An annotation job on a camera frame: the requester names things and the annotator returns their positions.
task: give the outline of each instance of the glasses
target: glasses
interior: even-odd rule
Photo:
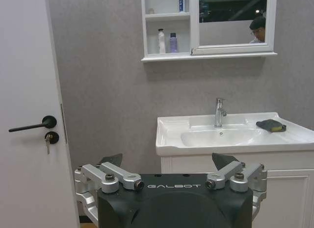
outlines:
[[[262,29],[254,30],[251,32],[251,35],[256,35],[257,33],[260,33],[262,31],[263,31]]]

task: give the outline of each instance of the cabinet door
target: cabinet door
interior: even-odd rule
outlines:
[[[253,228],[313,228],[314,170],[269,171]]]

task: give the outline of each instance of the sponge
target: sponge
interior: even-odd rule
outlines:
[[[284,132],[287,129],[286,125],[283,125],[273,119],[258,121],[256,125],[269,132]]]

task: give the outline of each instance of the mirror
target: mirror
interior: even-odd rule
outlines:
[[[265,42],[267,0],[199,0],[199,45]]]

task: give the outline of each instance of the wall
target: wall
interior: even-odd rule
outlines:
[[[142,64],[140,0],[50,0],[73,167],[122,152],[159,172],[158,116],[277,111],[314,130],[314,0],[278,0],[269,58]]]
[[[200,45],[247,44],[251,35],[248,21],[200,23]]]

